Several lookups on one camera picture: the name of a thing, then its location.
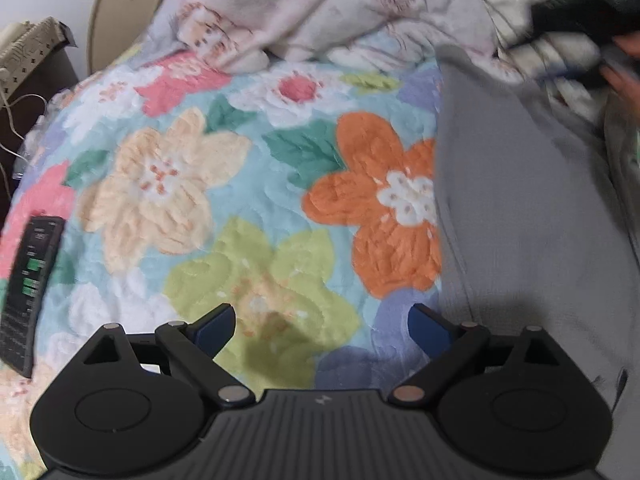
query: remote control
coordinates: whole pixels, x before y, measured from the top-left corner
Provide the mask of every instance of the remote control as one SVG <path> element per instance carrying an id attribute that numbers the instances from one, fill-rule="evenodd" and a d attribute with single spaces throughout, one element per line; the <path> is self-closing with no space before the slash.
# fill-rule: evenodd
<path id="1" fill-rule="evenodd" d="M 57 216 L 31 217 L 9 277 L 0 317 L 0 359 L 26 378 L 31 378 L 36 323 L 64 227 Z"/>

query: pink flower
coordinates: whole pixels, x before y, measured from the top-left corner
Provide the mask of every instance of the pink flower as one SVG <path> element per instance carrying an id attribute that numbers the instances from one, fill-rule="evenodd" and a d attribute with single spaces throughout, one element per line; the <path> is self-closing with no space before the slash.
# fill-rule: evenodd
<path id="1" fill-rule="evenodd" d="M 74 190 L 62 186 L 69 163 L 52 166 L 31 186 L 6 218 L 0 240 L 0 278 L 11 273 L 24 228 L 32 216 L 60 216 L 69 218 L 74 208 Z"/>
<path id="2" fill-rule="evenodd" d="M 136 88 L 146 98 L 142 111 L 149 117 L 170 112 L 187 94 L 218 90 L 231 81 L 230 76 L 213 70 L 193 52 L 179 52 L 156 65 L 164 68 L 160 77 L 149 86 Z"/>

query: bedspread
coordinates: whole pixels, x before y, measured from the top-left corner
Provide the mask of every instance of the bedspread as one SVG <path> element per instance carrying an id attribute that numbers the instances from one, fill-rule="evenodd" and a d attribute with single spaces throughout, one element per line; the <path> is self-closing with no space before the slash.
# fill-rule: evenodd
<path id="1" fill-rule="evenodd" d="M 33 477 L 31 408 L 103 323 L 149 332 L 234 306 L 216 361 L 265 388 L 388 390 L 425 364 L 408 309 L 436 308 L 440 71 L 280 62 L 231 78 L 191 53 L 79 85 L 0 245 L 6 288 L 30 215 L 66 228 L 32 380 L 0 368 L 0 478 Z"/>

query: floral quilt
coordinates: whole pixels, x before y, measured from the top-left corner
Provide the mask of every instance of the floral quilt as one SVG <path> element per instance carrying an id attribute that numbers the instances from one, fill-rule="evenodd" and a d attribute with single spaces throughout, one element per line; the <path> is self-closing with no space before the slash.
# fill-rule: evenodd
<path id="1" fill-rule="evenodd" d="M 434 62 L 231 78 L 190 53 L 78 85 L 2 232 L 4 292 L 29 217 L 66 219 L 33 379 L 0 368 L 0 479 L 41 472 L 31 408 L 103 323 L 149 332 L 230 303 L 216 361 L 258 396 L 388 390 L 425 364 L 406 317 L 437 306 L 440 86 Z"/>

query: purple flower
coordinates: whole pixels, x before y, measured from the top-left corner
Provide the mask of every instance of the purple flower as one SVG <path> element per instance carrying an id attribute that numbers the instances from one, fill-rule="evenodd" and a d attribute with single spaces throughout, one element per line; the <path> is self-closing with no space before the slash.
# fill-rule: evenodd
<path id="1" fill-rule="evenodd" d="M 427 356 L 409 337 L 409 309 L 423 303 L 439 311 L 438 291 L 400 288 L 380 302 L 371 328 L 372 351 L 343 346 L 323 357 L 316 372 L 320 390 L 375 388 L 384 394 L 418 371 Z"/>
<path id="2" fill-rule="evenodd" d="M 66 139 L 66 130 L 62 127 L 61 121 L 55 121 L 49 129 L 44 133 L 38 151 L 35 153 L 37 158 L 35 162 L 24 172 L 24 176 L 20 182 L 20 192 L 29 189 L 38 179 L 45 163 L 53 152 L 55 152 Z"/>
<path id="3" fill-rule="evenodd" d="M 403 77 L 402 82 L 404 85 L 398 91 L 398 100 L 434 114 L 440 112 L 442 73 L 437 66 L 412 72 Z"/>

